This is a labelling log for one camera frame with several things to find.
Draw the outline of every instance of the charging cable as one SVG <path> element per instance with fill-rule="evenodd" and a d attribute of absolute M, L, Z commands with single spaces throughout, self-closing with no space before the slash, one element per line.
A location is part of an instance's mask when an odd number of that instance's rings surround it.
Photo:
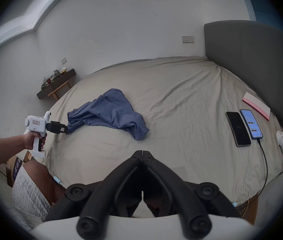
<path fill-rule="evenodd" d="M 247 202 L 247 204 L 244 206 L 244 208 L 241 210 L 240 213 L 242 213 L 243 210 L 244 210 L 247 206 L 251 205 L 251 204 L 259 197 L 259 195 L 263 192 L 264 187 L 266 186 L 266 182 L 267 182 L 267 178 L 268 178 L 267 159 L 266 159 L 266 156 L 265 156 L 265 152 L 264 152 L 264 150 L 263 150 L 263 147 L 262 147 L 262 145 L 261 145 L 260 138 L 257 139 L 257 142 L 258 142 L 258 144 L 259 144 L 259 146 L 260 146 L 260 148 L 261 148 L 261 151 L 262 151 L 262 153 L 263 153 L 263 155 L 264 155 L 264 158 L 265 158 L 265 163 L 266 163 L 266 179 L 265 179 L 265 183 L 264 183 L 263 188 L 261 189 L 261 191 L 259 192 L 259 194 L 256 196 L 256 198 L 255 198 L 253 201 L 251 201 L 251 202 Z"/>

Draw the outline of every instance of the human arm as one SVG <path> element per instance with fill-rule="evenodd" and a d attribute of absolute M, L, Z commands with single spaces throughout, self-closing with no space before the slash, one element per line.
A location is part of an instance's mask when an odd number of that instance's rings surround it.
<path fill-rule="evenodd" d="M 24 135 L 18 135 L 9 138 L 0 138 L 0 164 L 7 161 L 15 154 L 18 154 L 22 150 L 32 150 L 35 137 L 43 140 L 43 147 L 45 144 L 46 136 L 47 134 L 42 138 L 38 132 L 30 131 Z"/>

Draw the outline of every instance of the black smartphone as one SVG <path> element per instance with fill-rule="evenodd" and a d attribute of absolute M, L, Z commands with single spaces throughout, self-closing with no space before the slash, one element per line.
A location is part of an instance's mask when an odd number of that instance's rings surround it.
<path fill-rule="evenodd" d="M 245 147 L 251 144 L 249 134 L 238 112 L 226 112 L 226 117 L 233 132 L 236 146 Z"/>

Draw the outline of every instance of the blue cloth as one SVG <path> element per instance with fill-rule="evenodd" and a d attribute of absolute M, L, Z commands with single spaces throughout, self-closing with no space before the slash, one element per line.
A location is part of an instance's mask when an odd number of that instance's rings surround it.
<path fill-rule="evenodd" d="M 149 131 L 141 114 L 136 113 L 123 92 L 110 89 L 103 95 L 67 113 L 68 133 L 82 125 L 107 126 L 129 132 L 140 140 Z"/>

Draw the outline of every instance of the white patterned shorts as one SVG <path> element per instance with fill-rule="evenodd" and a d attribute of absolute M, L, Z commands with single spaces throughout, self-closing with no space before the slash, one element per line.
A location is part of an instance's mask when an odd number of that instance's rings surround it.
<path fill-rule="evenodd" d="M 46 218 L 51 205 L 24 166 L 21 166 L 11 192 L 11 206 L 19 215 L 17 223 L 26 230 L 33 229 Z"/>

